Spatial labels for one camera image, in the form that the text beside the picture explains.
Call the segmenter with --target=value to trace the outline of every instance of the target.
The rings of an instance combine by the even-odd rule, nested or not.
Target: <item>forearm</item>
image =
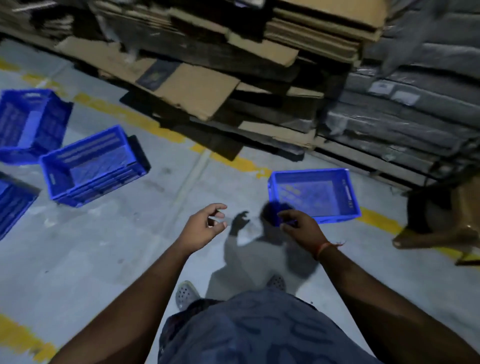
[[[188,254],[171,245],[52,359],[52,364],[144,363]]]
[[[319,257],[365,340],[385,364],[480,363],[457,334],[352,262],[335,247]]]

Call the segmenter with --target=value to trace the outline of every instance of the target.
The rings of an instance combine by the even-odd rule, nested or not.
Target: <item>person's left hand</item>
[[[219,233],[227,228],[226,222],[218,222],[215,218],[224,218],[225,215],[218,211],[227,208],[225,204],[210,204],[193,214],[188,219],[180,236],[175,241],[186,253],[192,254],[202,249]]]

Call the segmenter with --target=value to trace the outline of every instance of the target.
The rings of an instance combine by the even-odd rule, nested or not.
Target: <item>white label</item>
[[[420,95],[412,94],[405,91],[397,91],[393,94],[392,100],[401,102],[402,104],[413,106],[420,98]]]
[[[370,92],[371,94],[389,95],[392,92],[394,87],[395,87],[395,84],[392,82],[375,81],[372,83],[372,85],[368,89],[368,92]]]

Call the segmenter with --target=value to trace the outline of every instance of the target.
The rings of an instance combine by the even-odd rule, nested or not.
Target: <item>shoe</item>
[[[201,299],[193,284],[186,280],[179,284],[175,294],[175,302],[180,311],[185,311],[191,303]]]
[[[267,282],[267,287],[274,287],[283,292],[287,291],[287,285],[285,284],[285,280],[279,274],[274,274],[270,278],[270,280]]]

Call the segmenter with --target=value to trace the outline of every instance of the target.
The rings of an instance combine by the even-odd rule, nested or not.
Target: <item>person's right hand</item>
[[[298,210],[285,210],[280,211],[278,216],[283,221],[297,221],[297,226],[293,227],[286,223],[280,224],[280,229],[290,235],[295,241],[304,248],[307,252],[316,258],[316,254],[321,245],[328,243],[322,230],[318,226],[317,222]]]

